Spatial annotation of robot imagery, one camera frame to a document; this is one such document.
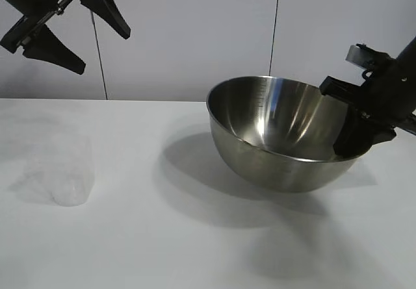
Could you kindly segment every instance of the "bolt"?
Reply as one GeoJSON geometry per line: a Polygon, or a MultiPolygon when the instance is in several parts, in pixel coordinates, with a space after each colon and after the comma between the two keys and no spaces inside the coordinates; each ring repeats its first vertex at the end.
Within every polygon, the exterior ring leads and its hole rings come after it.
{"type": "Polygon", "coordinates": [[[57,15],[63,15],[63,13],[64,13],[64,9],[63,9],[63,8],[61,8],[60,6],[58,6],[58,8],[57,8],[57,10],[55,11],[55,13],[56,13],[57,15]]]}
{"type": "Polygon", "coordinates": [[[369,119],[370,115],[368,115],[366,112],[362,112],[361,117],[364,118],[364,119],[369,119]]]}

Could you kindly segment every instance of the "stainless steel bowl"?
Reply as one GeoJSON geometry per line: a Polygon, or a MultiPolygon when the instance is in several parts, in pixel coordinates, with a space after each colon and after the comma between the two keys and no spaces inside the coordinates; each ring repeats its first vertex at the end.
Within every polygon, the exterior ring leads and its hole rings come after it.
{"type": "Polygon", "coordinates": [[[211,90],[207,107],[214,142],[226,164],[265,188],[320,188],[362,155],[334,153],[347,105],[308,84],[273,77],[231,79],[211,90]]]}

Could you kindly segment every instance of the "white wall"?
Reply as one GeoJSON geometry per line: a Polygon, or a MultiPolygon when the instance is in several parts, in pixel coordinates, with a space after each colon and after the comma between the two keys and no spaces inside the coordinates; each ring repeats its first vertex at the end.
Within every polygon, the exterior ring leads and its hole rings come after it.
{"type": "Polygon", "coordinates": [[[416,36],[416,0],[279,0],[272,74],[319,85],[326,76],[361,84],[350,45],[396,57],[416,36]]]}
{"type": "MultiPolygon", "coordinates": [[[[276,0],[115,0],[132,27],[124,41],[97,18],[111,99],[203,101],[216,83],[266,75],[276,0]]],[[[360,83],[351,44],[397,56],[416,35],[416,0],[279,0],[272,75],[318,85],[360,83]]],[[[0,36],[20,14],[0,0],[0,36]]],[[[89,11],[73,3],[48,24],[87,63],[78,76],[0,48],[0,97],[103,99],[89,11]]]]}
{"type": "MultiPolygon", "coordinates": [[[[20,17],[17,10],[0,0],[0,38],[20,17]]],[[[104,99],[89,10],[74,3],[62,17],[54,17],[47,25],[62,43],[86,62],[84,75],[25,58],[21,48],[10,54],[0,47],[0,97],[104,99]]]]}
{"type": "Polygon", "coordinates": [[[132,35],[97,22],[112,99],[204,101],[223,80],[268,74],[276,0],[115,1],[132,35]]]}

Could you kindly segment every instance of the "white tabletop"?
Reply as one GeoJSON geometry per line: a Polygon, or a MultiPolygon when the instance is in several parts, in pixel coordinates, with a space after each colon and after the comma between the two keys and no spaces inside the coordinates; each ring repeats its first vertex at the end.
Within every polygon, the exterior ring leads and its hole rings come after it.
{"type": "Polygon", "coordinates": [[[0,288],[415,288],[416,137],[283,195],[231,172],[209,131],[203,103],[0,100],[0,288]],[[58,133],[92,141],[79,207],[22,180],[58,133]]]}

